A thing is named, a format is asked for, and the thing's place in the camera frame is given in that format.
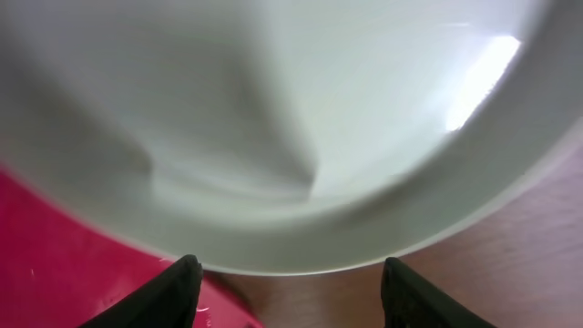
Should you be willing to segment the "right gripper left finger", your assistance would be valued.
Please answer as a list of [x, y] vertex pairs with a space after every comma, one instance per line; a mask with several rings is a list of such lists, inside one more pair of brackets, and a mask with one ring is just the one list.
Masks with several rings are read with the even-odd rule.
[[197, 312], [203, 270], [186, 255], [82, 328], [191, 328]]

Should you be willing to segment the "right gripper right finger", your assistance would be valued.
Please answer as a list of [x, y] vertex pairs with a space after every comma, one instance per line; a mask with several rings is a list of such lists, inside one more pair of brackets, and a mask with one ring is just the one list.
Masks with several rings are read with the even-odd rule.
[[404, 262], [384, 262], [381, 285], [385, 328], [494, 328]]

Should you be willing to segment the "white plate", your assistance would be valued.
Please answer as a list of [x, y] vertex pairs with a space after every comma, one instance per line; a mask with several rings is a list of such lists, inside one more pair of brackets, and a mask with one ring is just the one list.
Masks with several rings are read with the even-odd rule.
[[418, 251], [581, 139], [579, 1], [1, 4], [2, 166], [213, 271]]

